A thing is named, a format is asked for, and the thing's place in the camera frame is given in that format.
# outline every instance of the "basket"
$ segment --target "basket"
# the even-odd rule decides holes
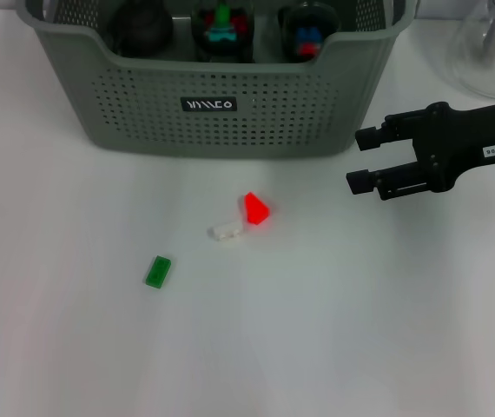
[[[193,62],[193,0],[167,0],[174,40],[154,59],[118,56],[104,42],[122,0],[51,0],[47,12],[43,0],[17,0],[17,12],[36,30],[98,146],[165,156],[307,157],[353,143],[396,37],[415,10],[415,0],[328,3],[342,31],[307,63],[284,57],[276,12],[286,0],[254,0],[255,63]],[[187,101],[203,98],[222,101],[211,111],[185,111]]]

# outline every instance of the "green lego brick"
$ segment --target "green lego brick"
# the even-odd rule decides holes
[[[161,288],[164,279],[167,277],[168,270],[170,269],[170,260],[163,258],[162,256],[157,256],[155,262],[153,262],[153,267],[147,275],[147,280],[145,283],[150,287]]]
[[[226,4],[219,4],[214,10],[214,25],[216,27],[230,25],[230,8]]]

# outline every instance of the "red plastic piece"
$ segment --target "red plastic piece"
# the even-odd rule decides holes
[[[239,35],[243,36],[248,33],[248,18],[246,15],[230,17],[230,24],[235,27]]]
[[[205,27],[210,28],[213,26],[213,22],[215,21],[215,14],[212,12],[209,12],[207,15],[205,15]]]
[[[298,49],[298,55],[300,56],[310,56],[314,57],[317,55],[319,48],[315,45],[315,43],[303,43],[300,45]]]
[[[254,193],[249,193],[244,197],[246,206],[247,221],[252,224],[260,224],[269,217],[271,211]]]

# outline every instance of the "white tabletop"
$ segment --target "white tabletop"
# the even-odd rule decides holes
[[[396,43],[365,126],[448,101],[456,23]],[[101,150],[35,33],[0,11],[0,417],[495,417],[495,166],[382,202],[345,175],[411,143],[307,161]],[[274,207],[207,229],[248,191]],[[144,277],[156,255],[162,290]]]

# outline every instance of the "basket label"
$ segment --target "basket label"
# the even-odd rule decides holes
[[[238,111],[236,97],[180,97],[184,111]]]

